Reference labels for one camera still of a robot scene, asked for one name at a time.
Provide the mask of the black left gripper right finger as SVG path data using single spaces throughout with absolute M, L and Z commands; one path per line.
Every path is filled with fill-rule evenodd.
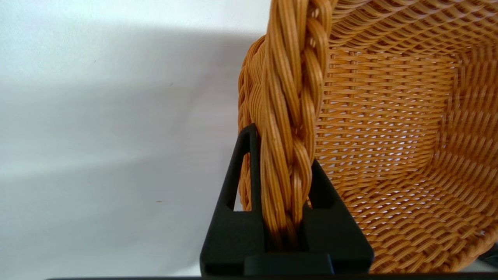
M 375 253 L 317 160 L 312 164 L 311 205 L 303 210 L 307 250 L 326 253 L 336 274 L 367 274 Z

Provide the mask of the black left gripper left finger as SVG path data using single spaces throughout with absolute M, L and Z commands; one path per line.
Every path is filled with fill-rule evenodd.
M 234 210 L 244 156 L 250 155 L 251 211 Z M 243 275 L 247 257 L 265 252 L 260 198 L 260 139 L 255 124 L 238 135 L 200 253 L 201 275 Z

